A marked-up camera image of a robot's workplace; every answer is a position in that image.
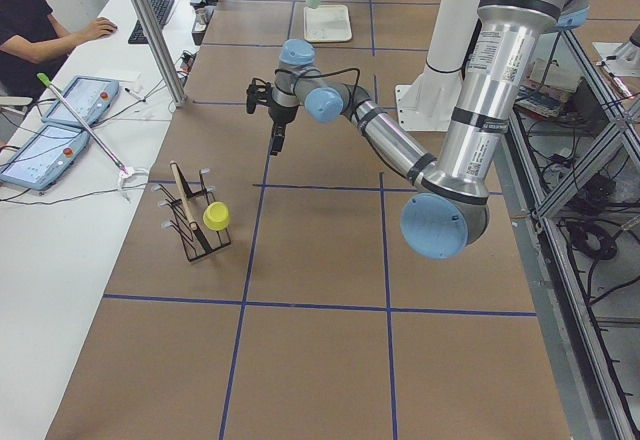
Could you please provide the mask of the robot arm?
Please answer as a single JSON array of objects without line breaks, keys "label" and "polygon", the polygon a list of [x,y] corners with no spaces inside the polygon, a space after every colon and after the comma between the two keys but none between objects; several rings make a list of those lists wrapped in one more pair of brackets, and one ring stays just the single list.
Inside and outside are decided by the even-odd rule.
[{"label": "robot arm", "polygon": [[426,67],[407,90],[417,113],[437,114],[446,128],[439,155],[425,150],[359,84],[322,73],[304,40],[283,44],[274,80],[251,85],[246,107],[267,107],[272,154],[282,149],[299,109],[321,123],[347,118],[417,191],[401,214],[406,242],[425,257],[449,258],[488,226],[485,178],[539,37],[581,25],[588,3],[441,0]]}]

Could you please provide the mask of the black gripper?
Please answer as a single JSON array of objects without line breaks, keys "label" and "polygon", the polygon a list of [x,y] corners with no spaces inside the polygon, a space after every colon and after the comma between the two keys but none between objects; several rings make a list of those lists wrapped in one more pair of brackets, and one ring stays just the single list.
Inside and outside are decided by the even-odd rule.
[{"label": "black gripper", "polygon": [[268,105],[268,113],[273,122],[270,135],[269,154],[277,156],[284,146],[286,125],[295,120],[299,99],[279,87],[273,87]]}]

